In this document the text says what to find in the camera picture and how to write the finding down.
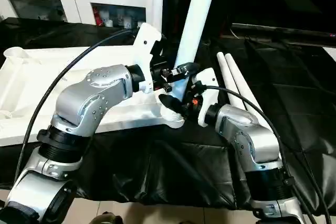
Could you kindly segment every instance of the table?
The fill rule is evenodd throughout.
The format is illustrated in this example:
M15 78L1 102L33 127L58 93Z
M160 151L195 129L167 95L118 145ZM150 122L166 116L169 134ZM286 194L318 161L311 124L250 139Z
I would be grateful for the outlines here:
M112 28L84 24L7 19L0 23L0 50L90 46ZM131 41L112 41L110 45ZM169 52L173 61L177 44ZM307 160L336 215L336 62L317 47L288 47L250 40L202 42L196 62L215 69L217 51L230 52L261 108L278 129L292 175L315 215L317 196L292 152ZM224 103L227 96L220 94ZM28 153L36 146L28 145ZM0 148L0 188L10 188L21 146ZM92 200L137 201L249 209L249 192L234 150L212 128L186 121L180 129L165 125L96 134L77 177L78 194Z

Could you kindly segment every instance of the cabinet door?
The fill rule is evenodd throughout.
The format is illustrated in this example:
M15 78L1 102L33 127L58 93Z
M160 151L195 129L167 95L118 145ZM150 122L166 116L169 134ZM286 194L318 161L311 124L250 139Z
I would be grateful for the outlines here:
M0 12L4 18L81 22L75 0L0 0Z
M152 23L152 0L76 0L82 23L134 28Z

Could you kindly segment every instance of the white tray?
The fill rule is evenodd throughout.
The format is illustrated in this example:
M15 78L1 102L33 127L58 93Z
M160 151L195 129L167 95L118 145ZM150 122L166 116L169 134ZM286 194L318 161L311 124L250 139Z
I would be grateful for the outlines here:
M9 48L0 69L0 146L22 143L30 117L57 74L87 47L23 50ZM58 94L67 86L81 81L95 68L134 64L139 57L132 46L98 47L80 60L57 84L42 107L29 138L35 142L40 129L50 124ZM183 122L170 122L161 117L157 90L151 94L137 92L113 107L105 115L96 132L115 131L156 124L180 127Z

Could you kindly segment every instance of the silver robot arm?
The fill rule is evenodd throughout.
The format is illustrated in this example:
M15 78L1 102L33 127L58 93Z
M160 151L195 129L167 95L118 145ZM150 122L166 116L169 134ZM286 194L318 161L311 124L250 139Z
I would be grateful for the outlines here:
M48 129L40 130L35 148L0 211L0 223L62 223L76 195L72 180L100 121L134 92L153 91L150 54L161 33L143 24L133 44L139 54L132 66L90 71L64 89Z
M92 70L59 95L51 124L73 135L92 136L106 112L132 95L132 75L124 65Z
M213 69L206 69L193 78L208 86L218 86ZM198 115L200 126L212 125L236 150L250 190L250 204L261 220L286 220L305 224L297 198L290 189L279 143L274 133L261 126L248 111L229 104L217 104L218 90L207 89Z

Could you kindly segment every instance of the black tabletop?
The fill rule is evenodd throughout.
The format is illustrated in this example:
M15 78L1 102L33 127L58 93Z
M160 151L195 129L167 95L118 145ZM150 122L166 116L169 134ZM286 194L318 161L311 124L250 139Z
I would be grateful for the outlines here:
M0 50L13 46L90 46L115 28L9 18L0 23ZM111 41L128 45L133 38ZM167 51L174 60L178 43ZM322 48L263 44L251 40L203 41L196 61L215 69L216 53L231 52L261 108L287 145L286 157L311 210L318 197L298 160L308 162L332 214L336 214L336 62ZM219 101L227 102L220 94ZM28 145L26 158L38 143ZM20 145L0 148L0 187L12 186ZM96 134L77 176L79 195L92 200L137 201L249 209L246 179L231 146L212 128L186 121Z

